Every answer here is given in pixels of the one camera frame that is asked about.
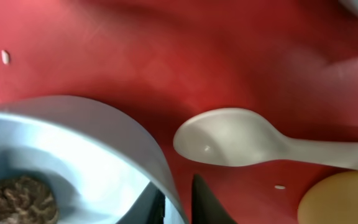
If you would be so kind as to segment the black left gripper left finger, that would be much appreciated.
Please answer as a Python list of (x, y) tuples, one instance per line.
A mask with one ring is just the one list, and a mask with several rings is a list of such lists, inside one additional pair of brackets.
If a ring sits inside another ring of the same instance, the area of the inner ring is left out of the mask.
[(149, 183), (117, 224), (163, 224), (165, 195)]

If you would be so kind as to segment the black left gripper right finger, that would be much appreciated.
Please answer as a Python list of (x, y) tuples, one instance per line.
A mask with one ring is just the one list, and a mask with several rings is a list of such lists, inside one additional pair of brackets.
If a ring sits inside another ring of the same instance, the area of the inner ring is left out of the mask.
[(192, 224), (236, 224), (220, 201), (215, 197), (205, 180), (195, 174), (191, 186)]

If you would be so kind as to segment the light blue bowl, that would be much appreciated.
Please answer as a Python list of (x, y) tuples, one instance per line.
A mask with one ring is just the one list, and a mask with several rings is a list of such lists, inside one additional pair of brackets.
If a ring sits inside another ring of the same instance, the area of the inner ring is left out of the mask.
[(44, 96), (0, 104), (0, 179), (48, 183), (61, 223), (119, 223), (155, 187), (165, 223), (187, 223), (162, 149), (136, 120), (96, 100)]

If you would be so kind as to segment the brown food lump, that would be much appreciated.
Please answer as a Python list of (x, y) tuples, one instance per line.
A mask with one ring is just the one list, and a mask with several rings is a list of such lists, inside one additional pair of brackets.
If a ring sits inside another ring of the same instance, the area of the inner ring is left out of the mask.
[(47, 184), (28, 175), (0, 179), (0, 223), (56, 224), (59, 219)]

